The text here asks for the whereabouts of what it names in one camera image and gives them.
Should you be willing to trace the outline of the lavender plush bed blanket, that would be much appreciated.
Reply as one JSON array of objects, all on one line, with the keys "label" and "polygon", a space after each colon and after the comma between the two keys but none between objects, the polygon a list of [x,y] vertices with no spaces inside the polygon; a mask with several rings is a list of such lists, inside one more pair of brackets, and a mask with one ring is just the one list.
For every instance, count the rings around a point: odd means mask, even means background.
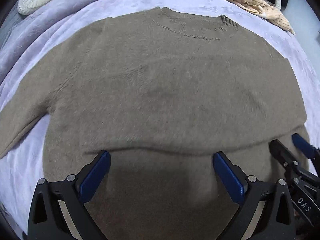
[{"label": "lavender plush bed blanket", "polygon": [[[27,72],[80,29],[103,19],[155,8],[206,17],[223,15],[264,38],[289,61],[298,82],[307,114],[306,133],[298,133],[319,144],[319,79],[306,53],[291,33],[226,0],[53,0],[19,24],[1,50],[1,110]],[[43,148],[49,122],[49,114],[44,115],[6,156],[1,156],[1,200],[23,230],[28,226],[37,181],[46,178]]]}]

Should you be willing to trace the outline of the olive brown knit sweater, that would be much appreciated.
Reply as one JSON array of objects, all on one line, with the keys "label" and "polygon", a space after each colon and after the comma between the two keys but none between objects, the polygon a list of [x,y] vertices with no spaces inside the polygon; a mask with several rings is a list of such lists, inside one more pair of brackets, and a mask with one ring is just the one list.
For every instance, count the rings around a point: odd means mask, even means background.
[{"label": "olive brown knit sweater", "polygon": [[1,156],[46,114],[48,180],[111,153],[87,206],[109,239],[215,239],[236,206],[212,155],[275,181],[268,142],[293,148],[307,120],[289,61],[264,38],[168,8],[94,22],[48,51],[1,110]]}]

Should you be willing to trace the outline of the grey quilted headboard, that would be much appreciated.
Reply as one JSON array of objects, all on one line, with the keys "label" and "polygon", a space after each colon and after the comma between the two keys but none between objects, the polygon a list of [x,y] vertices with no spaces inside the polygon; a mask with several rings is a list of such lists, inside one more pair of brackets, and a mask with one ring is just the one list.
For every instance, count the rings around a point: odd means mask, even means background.
[{"label": "grey quilted headboard", "polygon": [[1,26],[1,48],[3,48],[4,44],[9,38],[12,28],[26,18],[26,16],[18,13],[17,5],[18,2],[14,4]]}]

